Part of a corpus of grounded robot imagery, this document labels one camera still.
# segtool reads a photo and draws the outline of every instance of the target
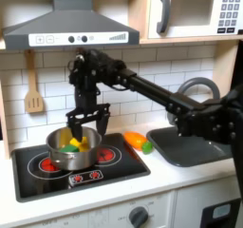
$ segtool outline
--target gray range hood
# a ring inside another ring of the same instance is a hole
[[[140,33],[92,10],[92,0],[53,0],[53,12],[3,29],[6,49],[136,45]]]

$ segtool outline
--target stove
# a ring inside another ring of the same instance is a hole
[[[104,136],[98,161],[85,170],[71,172],[58,169],[51,164],[46,145],[14,150],[12,164],[16,199],[20,202],[150,174],[138,154],[124,142],[122,134]]]

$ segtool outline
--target sink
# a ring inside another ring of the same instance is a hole
[[[147,138],[165,160],[176,166],[190,167],[232,157],[229,145],[200,137],[179,137],[175,127],[152,130]]]

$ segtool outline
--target oven door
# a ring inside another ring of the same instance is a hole
[[[217,35],[222,4],[223,0],[151,0],[148,37]]]

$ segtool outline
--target white countertop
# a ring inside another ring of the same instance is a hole
[[[166,127],[168,123],[163,123],[162,126]],[[149,130],[156,128],[161,128],[161,123],[133,125],[123,129],[113,129],[109,133],[133,130],[145,135]],[[15,198],[11,160],[0,159],[0,227],[24,225],[235,175],[232,159],[181,168],[168,163],[157,150],[150,155],[143,155],[141,152],[138,154],[150,169],[149,176],[26,203],[20,203]]]

